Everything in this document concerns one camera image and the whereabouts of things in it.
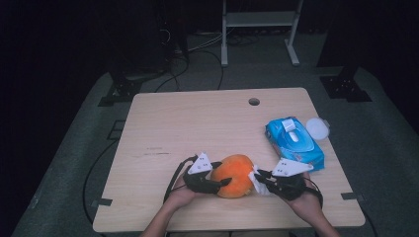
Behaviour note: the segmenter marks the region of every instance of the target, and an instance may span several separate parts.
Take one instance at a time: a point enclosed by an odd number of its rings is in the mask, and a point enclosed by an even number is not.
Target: gray carpet
[[[229,65],[223,69],[220,89],[305,88],[318,114],[331,125],[331,143],[378,236],[417,236],[418,135],[384,93],[377,78],[362,68],[355,80],[370,95],[372,102],[348,103],[343,99],[329,99],[319,77],[335,75],[340,68],[315,67],[325,35],[296,35],[294,47],[301,62],[299,67],[290,62],[284,46],[285,37],[265,36],[248,46],[231,46]],[[188,40],[189,47],[193,47],[209,39],[190,36]],[[204,50],[220,55],[219,43]],[[179,87],[172,80],[159,92],[216,90],[221,77],[217,59],[206,52],[194,52],[190,57],[188,70],[178,76]],[[173,72],[179,73],[185,66],[185,61],[175,59]],[[141,93],[154,92],[170,77],[166,74],[145,82]],[[101,197],[118,146],[112,137],[121,133],[115,130],[111,138],[108,135],[116,120],[126,119],[130,106],[130,103],[115,103],[111,107],[98,107],[111,85],[109,74],[98,78],[62,140],[14,236],[100,236],[92,229],[83,202],[93,219],[96,201]],[[118,128],[123,125],[117,122]],[[374,236],[368,221],[362,227],[339,231],[344,236]],[[313,236],[310,229],[292,232],[301,237]]]

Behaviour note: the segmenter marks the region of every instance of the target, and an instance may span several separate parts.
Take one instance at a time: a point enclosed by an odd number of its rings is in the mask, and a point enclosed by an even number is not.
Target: blue package
[[[305,127],[294,117],[279,118],[266,125],[265,135],[280,157],[324,169],[324,153]]]

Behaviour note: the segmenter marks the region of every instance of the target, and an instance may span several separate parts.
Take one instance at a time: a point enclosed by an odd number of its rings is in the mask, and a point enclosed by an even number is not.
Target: hand
[[[147,228],[141,233],[141,237],[164,236],[167,225],[176,210],[191,203],[194,198],[203,195],[188,189],[182,177],[183,175],[178,178],[169,197],[160,207]]]
[[[202,196],[203,194],[195,193],[186,187],[183,179],[183,174],[176,181],[172,192],[167,198],[165,204],[172,206],[175,210],[182,206],[185,206],[192,202],[196,197]]]
[[[314,189],[313,184],[309,180],[307,172],[303,173],[305,184]],[[294,200],[283,200],[290,206],[295,214],[310,224],[321,237],[337,237],[340,236],[337,230],[330,224],[320,206],[317,196],[310,192],[304,192]]]
[[[307,172],[302,174],[305,179],[305,185],[309,188],[315,189]],[[283,200],[290,206],[290,208],[304,221],[311,223],[318,217],[324,216],[321,210],[320,202],[317,196],[312,193],[304,192],[302,195],[294,200]]]

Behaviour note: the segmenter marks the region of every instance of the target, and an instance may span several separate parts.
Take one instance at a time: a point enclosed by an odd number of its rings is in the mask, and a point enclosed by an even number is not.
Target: table
[[[276,27],[291,26],[289,39],[285,39],[287,51],[293,66],[299,66],[299,60],[293,49],[293,39],[298,26],[303,0],[298,0],[295,11],[284,12],[227,12],[226,0],[222,2],[222,39],[221,65],[228,65],[227,28],[231,27]]]
[[[212,162],[245,154],[272,170],[278,155],[264,135],[272,119],[317,117],[303,88],[138,94],[134,97],[93,227],[98,232],[144,230],[160,208],[178,165],[205,151]],[[324,194],[334,226],[365,222],[328,138],[319,141],[326,168],[311,174]],[[290,229],[309,227],[276,196],[252,192],[236,199],[208,195],[175,213],[168,231]]]

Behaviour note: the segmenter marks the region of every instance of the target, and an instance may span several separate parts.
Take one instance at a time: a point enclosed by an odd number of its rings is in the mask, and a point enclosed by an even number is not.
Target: metal stand
[[[291,35],[285,40],[293,66],[299,66],[299,60],[293,49],[293,39],[298,25],[303,0],[298,0],[295,11],[288,12],[245,12],[227,13],[226,0],[222,1],[222,42],[221,65],[228,65],[227,55],[227,28],[229,27],[276,27],[291,26]]]

